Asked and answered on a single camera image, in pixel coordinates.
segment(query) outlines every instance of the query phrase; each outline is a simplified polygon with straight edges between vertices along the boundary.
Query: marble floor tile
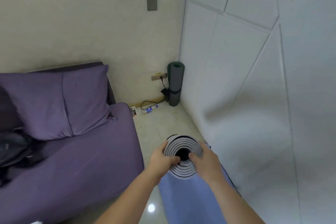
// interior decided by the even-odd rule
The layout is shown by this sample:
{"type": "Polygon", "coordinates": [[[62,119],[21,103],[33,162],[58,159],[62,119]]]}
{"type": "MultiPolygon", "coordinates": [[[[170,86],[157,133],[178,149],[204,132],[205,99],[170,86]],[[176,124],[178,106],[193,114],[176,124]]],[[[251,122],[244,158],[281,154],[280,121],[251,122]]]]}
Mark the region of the marble floor tile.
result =
{"type": "MultiPolygon", "coordinates": [[[[202,135],[180,103],[176,107],[171,107],[163,102],[157,109],[147,114],[143,114],[142,110],[137,108],[137,114],[138,116],[133,119],[145,166],[148,165],[153,150],[173,134],[188,135],[204,142],[202,135]]],[[[108,203],[93,206],[62,224],[93,224],[113,202],[114,200],[111,200],[108,203]]],[[[139,223],[168,224],[158,186],[152,191],[139,223]]]]}

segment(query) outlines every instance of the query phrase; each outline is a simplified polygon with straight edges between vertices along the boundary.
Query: mat roll center hole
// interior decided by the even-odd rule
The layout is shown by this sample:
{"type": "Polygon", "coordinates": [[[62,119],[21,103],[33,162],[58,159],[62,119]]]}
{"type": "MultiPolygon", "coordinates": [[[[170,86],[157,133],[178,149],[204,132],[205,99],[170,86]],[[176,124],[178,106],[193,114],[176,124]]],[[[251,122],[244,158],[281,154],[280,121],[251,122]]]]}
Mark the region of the mat roll center hole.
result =
{"type": "Polygon", "coordinates": [[[181,161],[187,161],[189,159],[190,150],[187,148],[181,148],[177,151],[175,156],[179,156],[181,161]]]}

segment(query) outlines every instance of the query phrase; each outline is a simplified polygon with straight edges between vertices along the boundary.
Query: bottle label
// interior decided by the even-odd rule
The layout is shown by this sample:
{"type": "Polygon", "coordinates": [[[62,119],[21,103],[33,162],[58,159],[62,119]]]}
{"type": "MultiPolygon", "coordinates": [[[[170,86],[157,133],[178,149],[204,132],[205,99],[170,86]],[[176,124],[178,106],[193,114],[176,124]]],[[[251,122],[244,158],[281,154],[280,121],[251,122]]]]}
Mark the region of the bottle label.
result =
{"type": "Polygon", "coordinates": [[[146,112],[147,112],[147,113],[149,113],[149,112],[151,112],[151,111],[153,111],[153,108],[152,108],[152,107],[148,107],[148,108],[146,108],[146,112]]]}

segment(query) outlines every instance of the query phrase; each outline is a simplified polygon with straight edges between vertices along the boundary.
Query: wall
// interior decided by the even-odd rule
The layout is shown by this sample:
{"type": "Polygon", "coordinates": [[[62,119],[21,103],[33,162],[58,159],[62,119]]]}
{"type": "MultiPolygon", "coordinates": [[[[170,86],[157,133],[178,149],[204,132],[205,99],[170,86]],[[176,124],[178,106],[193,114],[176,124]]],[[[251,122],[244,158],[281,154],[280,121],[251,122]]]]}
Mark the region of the wall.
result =
{"type": "Polygon", "coordinates": [[[0,72],[28,72],[101,60],[118,102],[161,96],[179,56],[184,0],[0,0],[0,72]]]}
{"type": "Polygon", "coordinates": [[[181,103],[266,223],[335,222],[336,0],[187,0],[181,103]]]}

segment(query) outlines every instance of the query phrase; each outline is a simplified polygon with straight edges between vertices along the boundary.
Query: person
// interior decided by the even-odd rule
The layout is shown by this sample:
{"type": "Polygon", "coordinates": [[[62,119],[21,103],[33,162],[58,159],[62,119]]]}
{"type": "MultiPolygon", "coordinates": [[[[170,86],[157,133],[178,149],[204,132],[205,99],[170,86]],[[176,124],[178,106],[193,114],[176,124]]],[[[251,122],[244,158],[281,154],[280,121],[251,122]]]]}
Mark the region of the person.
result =
{"type": "MultiPolygon", "coordinates": [[[[163,150],[166,145],[167,141],[154,150],[148,167],[133,180],[95,224],[137,224],[139,222],[153,188],[159,184],[170,166],[180,161],[177,156],[164,156],[163,150]]],[[[200,145],[203,149],[202,157],[199,158],[196,154],[190,153],[189,158],[194,162],[198,175],[210,186],[227,223],[265,224],[225,180],[218,156],[205,143],[200,145]]]]}

